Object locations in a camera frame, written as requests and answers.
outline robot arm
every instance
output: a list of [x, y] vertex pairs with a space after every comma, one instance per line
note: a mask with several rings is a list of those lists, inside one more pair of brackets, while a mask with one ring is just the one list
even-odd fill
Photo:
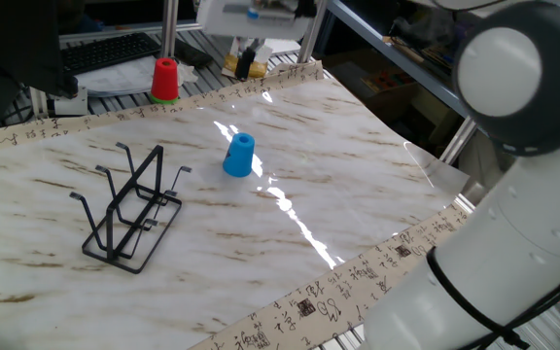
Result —
[[[475, 309], [506, 325], [560, 285], [560, 6], [494, 13], [456, 62], [469, 115], [519, 159], [434, 258]], [[460, 349], [489, 334], [440, 281], [421, 262], [370, 310], [365, 349]]]

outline white marble surface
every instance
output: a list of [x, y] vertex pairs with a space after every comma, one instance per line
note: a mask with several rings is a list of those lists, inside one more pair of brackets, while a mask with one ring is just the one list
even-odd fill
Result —
[[[237, 130], [257, 142], [245, 179], [221, 166]], [[164, 188], [179, 166], [193, 169], [139, 275], [82, 254], [88, 222], [68, 197], [85, 195], [102, 217], [110, 194], [94, 166], [123, 185], [118, 141], [136, 165], [165, 148]], [[332, 80], [0, 150], [0, 336], [32, 350], [187, 349], [435, 214], [466, 180]]]

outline keyboard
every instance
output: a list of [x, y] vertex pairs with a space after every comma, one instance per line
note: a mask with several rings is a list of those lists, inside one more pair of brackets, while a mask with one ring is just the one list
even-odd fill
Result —
[[147, 34], [134, 33], [64, 49], [60, 53], [64, 74], [77, 75], [158, 53], [160, 50], [161, 45]]

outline blue cup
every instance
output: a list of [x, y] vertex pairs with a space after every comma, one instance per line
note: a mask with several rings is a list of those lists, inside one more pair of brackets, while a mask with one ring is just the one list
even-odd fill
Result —
[[254, 137], [240, 132], [232, 137], [224, 158], [224, 171], [234, 177], [246, 177], [252, 172], [253, 157]]

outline computer monitor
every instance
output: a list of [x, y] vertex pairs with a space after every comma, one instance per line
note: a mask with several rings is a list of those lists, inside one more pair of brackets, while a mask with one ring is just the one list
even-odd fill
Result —
[[0, 0], [0, 121], [21, 83], [72, 97], [77, 80], [62, 73], [55, 0]]

